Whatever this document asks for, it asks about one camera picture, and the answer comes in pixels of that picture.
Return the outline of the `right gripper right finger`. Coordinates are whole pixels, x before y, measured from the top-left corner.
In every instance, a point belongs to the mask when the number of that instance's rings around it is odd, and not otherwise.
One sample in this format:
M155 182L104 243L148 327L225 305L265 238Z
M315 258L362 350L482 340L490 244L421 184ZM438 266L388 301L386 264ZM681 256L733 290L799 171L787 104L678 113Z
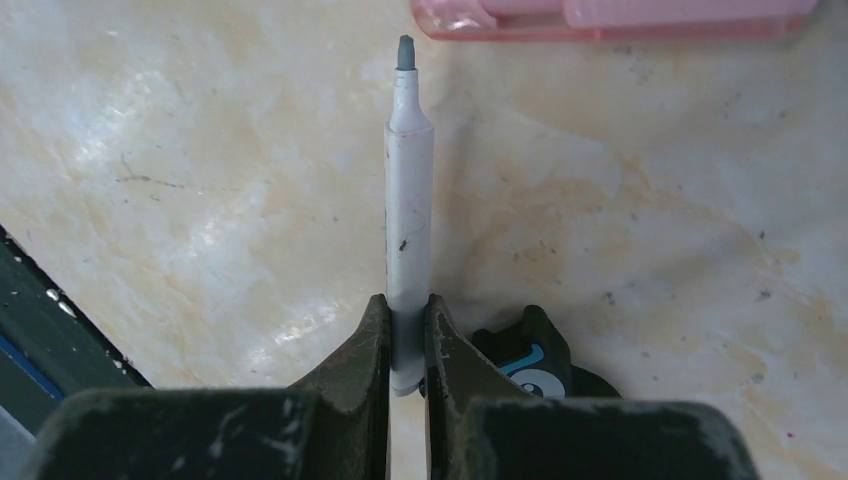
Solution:
M739 430L702 403L543 398L500 372L434 295L425 313L432 479L755 479Z

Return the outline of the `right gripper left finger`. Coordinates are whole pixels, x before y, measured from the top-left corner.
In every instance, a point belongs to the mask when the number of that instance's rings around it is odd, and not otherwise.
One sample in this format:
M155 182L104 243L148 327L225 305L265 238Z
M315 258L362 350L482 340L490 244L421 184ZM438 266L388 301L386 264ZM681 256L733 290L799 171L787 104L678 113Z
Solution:
M390 312L286 387L103 388L65 400L24 479L383 479L389 472Z

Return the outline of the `grey white marker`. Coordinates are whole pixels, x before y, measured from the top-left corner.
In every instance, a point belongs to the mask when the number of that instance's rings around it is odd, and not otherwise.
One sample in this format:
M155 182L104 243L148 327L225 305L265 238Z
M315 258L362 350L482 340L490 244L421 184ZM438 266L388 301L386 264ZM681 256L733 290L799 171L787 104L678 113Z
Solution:
M385 295L391 317L394 393L407 396L425 374L424 311L429 300L435 129L420 103L414 40L399 38L393 107L384 128Z

